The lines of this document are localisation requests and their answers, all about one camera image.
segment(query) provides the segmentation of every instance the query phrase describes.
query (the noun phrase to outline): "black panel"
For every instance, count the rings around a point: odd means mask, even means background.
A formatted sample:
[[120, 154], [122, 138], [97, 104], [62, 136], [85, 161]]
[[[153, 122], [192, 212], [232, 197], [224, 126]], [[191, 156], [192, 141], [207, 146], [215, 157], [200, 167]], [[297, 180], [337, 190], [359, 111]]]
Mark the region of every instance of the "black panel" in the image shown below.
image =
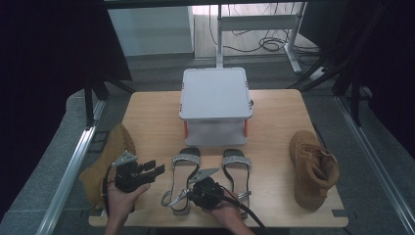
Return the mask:
[[347, 1], [308, 2], [300, 26], [300, 34], [321, 49], [333, 49], [346, 10]]
[[108, 11], [1, 1], [1, 216], [42, 158], [87, 75], [131, 79]]
[[[339, 40], [345, 38], [377, 2], [350, 0]], [[369, 106], [374, 114], [415, 158], [412, 134], [415, 129], [414, 12], [414, 1], [390, 2], [359, 55], [354, 75], [372, 91]], [[338, 59], [346, 54], [347, 48], [343, 54], [338, 54]]]

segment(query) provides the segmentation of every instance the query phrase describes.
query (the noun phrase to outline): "human hand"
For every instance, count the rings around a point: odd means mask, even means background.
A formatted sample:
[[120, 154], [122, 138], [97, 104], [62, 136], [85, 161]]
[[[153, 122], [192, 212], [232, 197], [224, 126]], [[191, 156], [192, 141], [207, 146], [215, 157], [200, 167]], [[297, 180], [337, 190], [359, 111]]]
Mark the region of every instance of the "human hand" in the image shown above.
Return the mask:
[[[238, 198], [238, 195], [235, 193], [231, 194], [225, 191], [223, 196], [233, 200]], [[214, 209], [210, 211], [204, 210], [204, 212], [209, 213], [220, 225], [231, 231], [233, 234], [254, 234], [244, 223], [239, 208], [231, 203], [220, 201], [220, 203]]]
[[108, 186], [108, 202], [110, 215], [107, 221], [106, 234], [118, 234], [128, 219], [135, 201], [150, 188], [150, 184], [143, 184], [131, 193], [124, 193], [115, 187], [112, 182]]

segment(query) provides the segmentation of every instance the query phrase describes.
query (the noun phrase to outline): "brown boot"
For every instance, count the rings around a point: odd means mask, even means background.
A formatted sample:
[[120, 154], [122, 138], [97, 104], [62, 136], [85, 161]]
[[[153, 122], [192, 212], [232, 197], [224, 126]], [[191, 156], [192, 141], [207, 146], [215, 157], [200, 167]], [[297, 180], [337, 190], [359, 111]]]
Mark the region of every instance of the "brown boot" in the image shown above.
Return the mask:
[[[120, 123], [111, 130], [101, 156], [79, 175], [89, 202], [97, 209], [104, 208], [104, 200], [101, 195], [102, 182], [108, 166], [125, 151], [135, 155], [134, 142], [128, 130]], [[113, 176], [110, 178], [114, 178], [114, 173], [115, 171], [112, 170], [110, 175]]]
[[295, 196], [300, 206], [315, 211], [323, 205], [327, 191], [339, 180], [336, 158], [322, 148], [310, 131], [298, 131], [290, 143], [290, 156], [296, 169]]

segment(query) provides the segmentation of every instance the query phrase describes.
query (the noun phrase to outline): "metal frame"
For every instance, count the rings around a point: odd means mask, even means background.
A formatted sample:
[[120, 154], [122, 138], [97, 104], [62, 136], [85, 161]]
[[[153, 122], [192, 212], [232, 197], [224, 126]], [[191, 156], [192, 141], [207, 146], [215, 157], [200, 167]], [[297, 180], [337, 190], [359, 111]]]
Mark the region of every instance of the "metal frame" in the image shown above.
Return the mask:
[[300, 10], [296, 15], [222, 17], [222, 5], [218, 5], [216, 67], [223, 68], [223, 31], [291, 29], [288, 44], [284, 45], [284, 49], [294, 73], [301, 73], [301, 67], [294, 54], [293, 47], [299, 33], [304, 8], [305, 2], [302, 2]]
[[70, 159], [67, 170], [62, 177], [61, 183], [56, 190], [55, 196], [53, 197], [36, 234], [52, 234], [55, 229], [70, 190], [72, 189], [73, 182], [76, 179], [79, 168], [83, 162], [83, 158], [85, 157], [86, 151], [88, 150], [89, 144], [94, 136], [97, 120], [101, 116], [105, 105], [105, 101], [98, 101], [94, 111], [96, 121], [90, 128], [83, 131], [76, 149]]
[[352, 117], [349, 114], [350, 108], [348, 107], [345, 98], [336, 96], [335, 99], [340, 106], [346, 122], [350, 127], [354, 137], [363, 150], [366, 160], [372, 167], [376, 177], [385, 190], [386, 195], [391, 201], [392, 206], [396, 210], [397, 216], [400, 218], [400, 221], [402, 222], [408, 234], [415, 234], [415, 216], [412, 209], [400, 191], [397, 189], [396, 185], [393, 183], [391, 177], [385, 170], [385, 167], [383, 166], [374, 148], [364, 134], [362, 128], [356, 125], [356, 123], [353, 121]]

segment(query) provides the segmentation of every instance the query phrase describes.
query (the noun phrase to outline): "cable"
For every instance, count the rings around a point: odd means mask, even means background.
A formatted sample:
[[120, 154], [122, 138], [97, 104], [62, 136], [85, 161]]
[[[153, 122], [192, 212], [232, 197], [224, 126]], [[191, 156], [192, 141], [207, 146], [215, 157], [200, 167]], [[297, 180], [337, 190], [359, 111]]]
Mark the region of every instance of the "cable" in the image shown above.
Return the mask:
[[235, 196], [233, 196], [233, 194], [227, 189], [227, 188], [225, 188], [225, 187], [223, 187], [222, 185], [220, 185], [220, 187], [222, 188], [222, 189], [224, 189], [226, 192], [228, 192], [228, 194], [235, 200], [235, 201], [238, 201], [238, 199], [237, 198], [235, 198]]
[[110, 174], [111, 168], [112, 168], [112, 164], [110, 164], [110, 166], [108, 166], [107, 168], [107, 172], [104, 176], [104, 180], [103, 180], [103, 199], [104, 199], [104, 204], [105, 204], [105, 208], [106, 208], [106, 212], [107, 212], [107, 216], [110, 216], [110, 204], [108, 203], [108, 184], [110, 182], [108, 182], [108, 176]]
[[290, 13], [290, 15], [292, 15], [293, 14], [293, 10], [294, 10], [294, 6], [296, 5], [296, 3], [294, 2], [293, 3], [293, 6], [291, 7], [291, 13]]
[[[265, 10], [263, 11], [263, 13], [262, 13], [262, 15], [265, 15], [265, 12], [266, 12], [266, 10], [269, 8], [269, 14], [271, 15], [272, 14], [272, 9], [271, 9], [271, 3], [269, 3], [268, 4], [268, 6], [265, 8]], [[234, 4], [234, 11], [236, 12], [236, 14], [238, 15], [238, 16], [241, 16], [240, 14], [239, 14], [239, 12], [236, 10], [236, 4]], [[230, 9], [230, 4], [228, 4], [228, 13], [229, 13], [229, 17], [231, 16], [231, 9]], [[245, 34], [245, 33], [247, 33], [247, 32], [250, 32], [250, 30], [245, 30], [245, 31], [242, 31], [242, 32], [237, 32], [237, 33], [235, 33], [235, 31], [234, 30], [232, 30], [232, 34], [234, 34], [234, 35], [236, 35], [236, 36], [238, 36], [238, 35], [242, 35], [242, 34]]]
[[[264, 10], [264, 12], [262, 14], [265, 14], [266, 10], [270, 6], [271, 5], [269, 4], [268, 7]], [[278, 9], [278, 3], [277, 3], [277, 6], [275, 8], [274, 15], [276, 14], [277, 9]], [[212, 41], [214, 42], [214, 44], [217, 45], [216, 41], [214, 40], [213, 33], [212, 33], [212, 30], [211, 30], [211, 5], [208, 6], [208, 13], [209, 13], [209, 23], [208, 23], [208, 25], [209, 25], [210, 37], [211, 37]], [[241, 34], [244, 34], [248, 31], [249, 30], [246, 30], [246, 31], [243, 31], [243, 32], [240, 32], [240, 33], [237, 33], [237, 34], [234, 33], [234, 35], [241, 35]], [[259, 46], [257, 48], [252, 49], [252, 50], [241, 50], [241, 49], [230, 47], [230, 46], [223, 46], [223, 48], [228, 48], [228, 49], [235, 50], [235, 51], [238, 51], [238, 52], [243, 52], [243, 53], [254, 52], [254, 51], [257, 51], [261, 48], [263, 48], [264, 50], [266, 50], [268, 52], [277, 52], [277, 51], [281, 50], [284, 47], [285, 43], [287, 42], [287, 38], [286, 38], [286, 40], [282, 40], [280, 38], [275, 38], [273, 36], [268, 37], [269, 31], [270, 30], [267, 30], [267, 32], [265, 33], [265, 36], [262, 37], [261, 39], [259, 39], [259, 41], [258, 41]], [[269, 47], [267, 47], [267, 45], [273, 45], [273, 46], [276, 46], [276, 48], [274, 48], [274, 49], [269, 48]]]
[[251, 218], [259, 225], [259, 227], [264, 231], [265, 234], [269, 234], [267, 228], [265, 227], [265, 225], [259, 220], [259, 218], [256, 216], [256, 214], [254, 214], [253, 211], [251, 211], [247, 206], [243, 205], [242, 203], [240, 203], [238, 200], [234, 200], [234, 199], [230, 199], [228, 197], [224, 197], [224, 196], [219, 196], [217, 194], [213, 194], [209, 191], [203, 190], [203, 189], [199, 189], [202, 193], [205, 193], [209, 196], [212, 196], [214, 198], [220, 199], [222, 201], [228, 202], [242, 210], [244, 210], [247, 214], [249, 214], [251, 216]]

